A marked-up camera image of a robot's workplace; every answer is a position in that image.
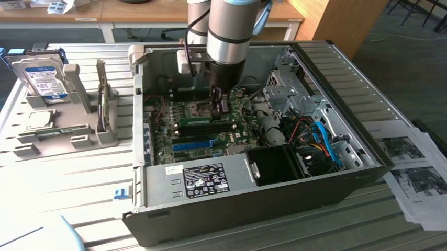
blue latch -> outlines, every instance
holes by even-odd
[[[113,200],[123,200],[123,199],[128,199],[128,198],[129,198],[128,188],[120,188],[120,189],[115,190]]]

power supply label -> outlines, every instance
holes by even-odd
[[[183,177],[190,199],[230,191],[222,163],[184,168]]]

blue pcie slot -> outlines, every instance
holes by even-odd
[[[216,140],[218,139],[203,141],[203,142],[196,142],[196,143],[187,143],[187,144],[174,145],[172,149],[175,151],[183,151],[183,150],[191,150],[191,149],[199,149],[199,148],[212,148]]]

red cable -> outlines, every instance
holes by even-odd
[[[294,136],[295,136],[295,132],[296,132],[296,129],[299,128],[299,125],[300,123],[304,121],[304,119],[300,119],[295,125],[295,129],[294,129],[294,132],[292,132],[292,135],[291,135],[291,139],[288,140],[288,144],[292,142],[294,140]]]
[[[328,157],[328,156],[330,156],[330,153],[328,153],[328,151],[326,150],[323,144],[322,144],[322,143],[318,143],[318,144],[319,144],[319,146],[322,147],[322,149],[323,149],[323,151],[324,151],[324,153],[326,153],[326,155],[327,155],[327,157]]]
[[[158,98],[160,98],[160,100],[162,100],[162,108],[160,108],[160,112],[159,112],[158,116],[155,117],[155,121],[158,122],[158,121],[159,121],[159,118],[160,118],[160,116],[162,116],[163,110],[164,110],[164,108],[166,108],[166,100],[163,99],[163,97],[162,97],[160,95],[148,95],[148,96],[145,97],[145,99],[144,99],[143,102],[147,102],[148,99],[149,99],[149,98],[153,98],[153,97],[158,97]]]
[[[166,100],[163,99],[163,97],[160,97],[160,99],[162,99],[162,109],[160,109],[160,112],[159,112],[158,116],[155,117],[156,122],[159,122],[159,117],[162,116],[162,112],[166,108]]]

desk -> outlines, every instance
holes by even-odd
[[[104,0],[97,0],[72,9],[64,15],[47,13],[47,8],[27,8],[0,11],[1,29],[65,29],[100,28],[100,14]]]
[[[105,43],[115,42],[113,28],[186,28],[187,9],[186,0],[152,0],[137,5],[105,0],[100,24]],[[303,15],[287,1],[274,1],[266,27],[287,28],[284,40],[295,40],[303,20]]]
[[[99,0],[64,15],[47,14],[45,8],[0,11],[0,28],[96,28],[101,29],[105,43],[115,43],[113,28],[186,28],[187,9],[186,0],[152,0],[144,4]],[[266,27],[284,28],[284,40],[295,40],[303,20],[288,1],[275,0]]]

